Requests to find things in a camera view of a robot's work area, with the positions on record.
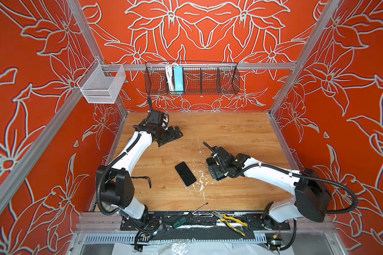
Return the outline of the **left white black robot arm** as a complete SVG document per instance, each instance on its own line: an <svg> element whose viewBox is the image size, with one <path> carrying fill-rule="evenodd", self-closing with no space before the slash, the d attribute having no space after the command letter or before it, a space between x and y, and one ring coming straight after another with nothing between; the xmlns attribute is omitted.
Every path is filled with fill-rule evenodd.
<svg viewBox="0 0 383 255"><path fill-rule="evenodd" d="M96 172L96 203L106 216L119 212L131 220L146 221L147 207L135 198L132 172L153 142L160 147L183 136L178 126L169 125L168 114L153 109L151 96L147 103L148 115L133 126L134 134L123 151Z"/></svg>

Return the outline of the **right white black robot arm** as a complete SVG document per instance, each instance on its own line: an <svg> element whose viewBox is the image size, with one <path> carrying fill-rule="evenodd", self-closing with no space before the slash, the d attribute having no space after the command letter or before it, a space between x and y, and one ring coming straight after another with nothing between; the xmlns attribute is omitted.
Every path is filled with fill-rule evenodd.
<svg viewBox="0 0 383 255"><path fill-rule="evenodd" d="M291 195L289 199L267 204L263 217L272 223L298 218L307 218L320 223L324 221L326 215L349 213L359 204L357 195L347 186L322 179L312 169L288 170L264 163L246 154L233 156L222 147L208 146L208 149L211 156L206 161L214 180L248 177L283 189ZM328 185L345 191L351 197L350 205L343 209L330 210L333 195Z"/></svg>

